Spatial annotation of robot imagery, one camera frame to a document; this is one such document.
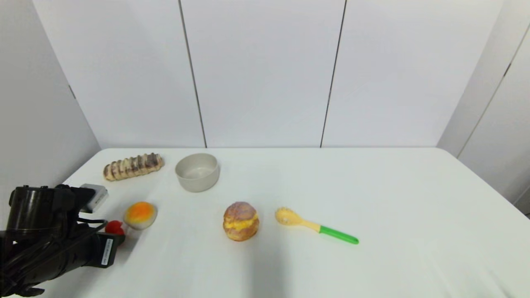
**red object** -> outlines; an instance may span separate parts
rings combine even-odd
[[[121,228],[121,225],[123,223],[121,221],[111,221],[105,226],[105,233],[111,233],[111,234],[117,234],[117,235],[125,235],[125,232],[123,232],[123,229]]]

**spoon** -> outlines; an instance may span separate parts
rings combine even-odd
[[[337,230],[330,229],[329,227],[308,222],[289,208],[282,207],[276,210],[276,220],[283,225],[303,225],[314,230],[317,233],[327,234],[329,236],[333,236],[346,242],[359,244],[359,239],[348,234],[339,232]]]

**white wall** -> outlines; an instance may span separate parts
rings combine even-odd
[[[318,147],[344,0],[182,0],[208,147]]]
[[[34,3],[102,148],[204,147],[177,0]]]
[[[54,186],[100,147],[30,0],[0,0],[0,225],[11,191]]]
[[[530,1],[505,0],[473,75],[438,147],[459,156],[484,114],[530,24]]]
[[[348,1],[323,146],[436,146],[501,6]]]
[[[530,34],[459,159],[512,203],[530,187]]]

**swirl bread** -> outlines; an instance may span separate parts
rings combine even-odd
[[[256,234],[260,225],[256,209],[246,202],[235,202],[225,211],[223,228],[228,238],[245,241]]]
[[[144,154],[107,164],[103,169],[103,177],[109,181],[133,178],[160,170],[164,160],[159,154]]]

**bun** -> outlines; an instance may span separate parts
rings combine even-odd
[[[228,238],[234,241],[250,239],[259,225],[258,212],[247,202],[235,202],[225,211],[223,228]]]
[[[135,230],[144,230],[155,222],[156,215],[155,206],[148,202],[138,202],[125,211],[123,221]]]

